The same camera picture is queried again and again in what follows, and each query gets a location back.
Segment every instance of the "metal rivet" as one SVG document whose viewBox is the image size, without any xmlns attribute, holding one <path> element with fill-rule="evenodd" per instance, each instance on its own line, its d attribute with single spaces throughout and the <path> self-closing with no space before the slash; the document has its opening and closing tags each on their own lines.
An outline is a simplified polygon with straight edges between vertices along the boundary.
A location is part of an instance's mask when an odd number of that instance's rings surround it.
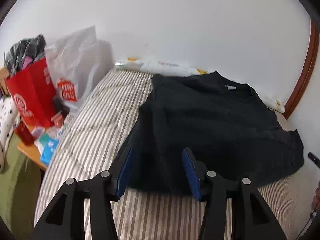
<svg viewBox="0 0 320 240">
<path fill-rule="evenodd" d="M 207 175 L 209 177 L 215 177 L 217 175 L 217 173 L 215 171 L 207 171 Z"/>
<path fill-rule="evenodd" d="M 243 178 L 242 179 L 242 183 L 246 184 L 246 185 L 249 185 L 251 183 L 251 180 L 249 180 L 248 178 Z"/>
<path fill-rule="evenodd" d="M 66 180 L 66 183 L 67 183 L 68 185 L 71 185 L 71 184 L 74 183 L 74 182 L 75 182 L 75 179 L 74 179 L 74 178 L 69 178 L 69 179 Z"/>
<path fill-rule="evenodd" d="M 101 172 L 101 177 L 108 177 L 109 175 L 110 175 L 110 172 L 109 171 L 103 171 L 103 172 Z"/>
</svg>

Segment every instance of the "green blanket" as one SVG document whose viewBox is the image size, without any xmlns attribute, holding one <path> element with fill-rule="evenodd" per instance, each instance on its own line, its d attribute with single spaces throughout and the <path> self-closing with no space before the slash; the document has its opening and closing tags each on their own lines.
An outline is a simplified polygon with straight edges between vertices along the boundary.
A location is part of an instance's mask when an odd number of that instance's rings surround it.
<svg viewBox="0 0 320 240">
<path fill-rule="evenodd" d="M 13 134 L 0 173 L 0 215 L 17 240 L 25 240 L 33 229 L 40 188 L 40 168 L 17 149 Z"/>
</svg>

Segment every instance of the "orange tabletop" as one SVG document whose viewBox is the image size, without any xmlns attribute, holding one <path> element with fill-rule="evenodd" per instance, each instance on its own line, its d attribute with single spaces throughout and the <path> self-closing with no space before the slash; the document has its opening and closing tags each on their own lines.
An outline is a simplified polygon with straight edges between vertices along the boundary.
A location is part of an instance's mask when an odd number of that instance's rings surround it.
<svg viewBox="0 0 320 240">
<path fill-rule="evenodd" d="M 33 130 L 33 126 L 28 126 L 29 130 Z M 25 146 L 22 141 L 17 144 L 18 150 L 24 153 L 29 159 L 31 159 L 35 164 L 37 164 L 41 170 L 46 171 L 47 165 L 40 161 L 40 152 L 38 148 L 32 144 L 30 146 Z"/>
</svg>

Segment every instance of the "brown wooden frame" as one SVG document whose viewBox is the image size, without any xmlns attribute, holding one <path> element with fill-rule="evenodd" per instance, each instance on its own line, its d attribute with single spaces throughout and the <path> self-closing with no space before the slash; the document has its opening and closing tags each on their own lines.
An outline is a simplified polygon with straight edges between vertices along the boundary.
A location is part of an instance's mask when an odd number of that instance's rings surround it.
<svg viewBox="0 0 320 240">
<path fill-rule="evenodd" d="M 318 47 L 319 47 L 319 32 L 316 29 L 315 23 L 311 20 L 309 47 L 308 47 L 306 59 L 304 61 L 303 69 L 290 98 L 288 99 L 287 103 L 284 106 L 285 112 L 283 115 L 286 119 L 288 119 L 289 116 L 292 114 L 292 112 L 298 105 L 304 91 L 308 86 L 310 77 L 313 72 L 313 68 L 316 63 Z"/>
</svg>

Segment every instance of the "red bag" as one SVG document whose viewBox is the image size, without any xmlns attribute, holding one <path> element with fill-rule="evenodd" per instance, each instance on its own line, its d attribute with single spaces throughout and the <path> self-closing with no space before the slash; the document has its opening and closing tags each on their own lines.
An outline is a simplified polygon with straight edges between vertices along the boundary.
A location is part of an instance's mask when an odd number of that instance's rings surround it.
<svg viewBox="0 0 320 240">
<path fill-rule="evenodd" d="M 56 114 L 52 85 L 45 58 L 6 80 L 7 88 L 23 120 L 28 125 L 51 127 L 51 117 Z"/>
</svg>

